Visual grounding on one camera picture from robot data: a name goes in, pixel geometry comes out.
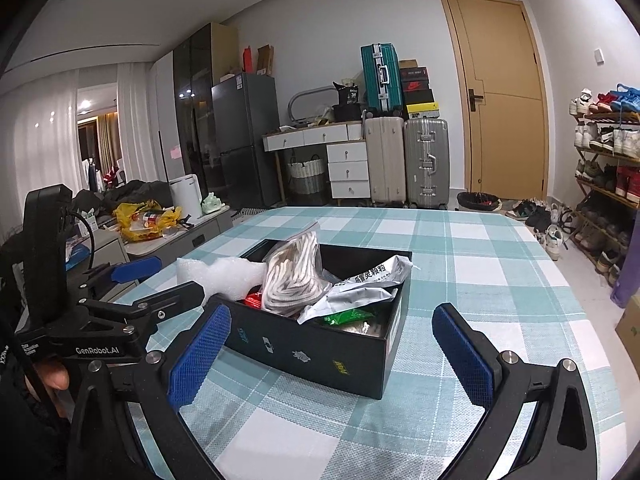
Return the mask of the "person's left hand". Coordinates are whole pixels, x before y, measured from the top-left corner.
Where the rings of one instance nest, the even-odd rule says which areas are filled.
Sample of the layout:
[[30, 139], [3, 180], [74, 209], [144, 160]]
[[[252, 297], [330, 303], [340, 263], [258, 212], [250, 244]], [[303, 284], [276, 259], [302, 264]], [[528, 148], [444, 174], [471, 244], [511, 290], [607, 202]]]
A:
[[70, 386], [70, 375], [66, 368], [60, 363], [48, 361], [36, 364], [35, 370], [58, 414], [67, 417], [65, 406], [60, 399], [60, 392], [67, 391]]

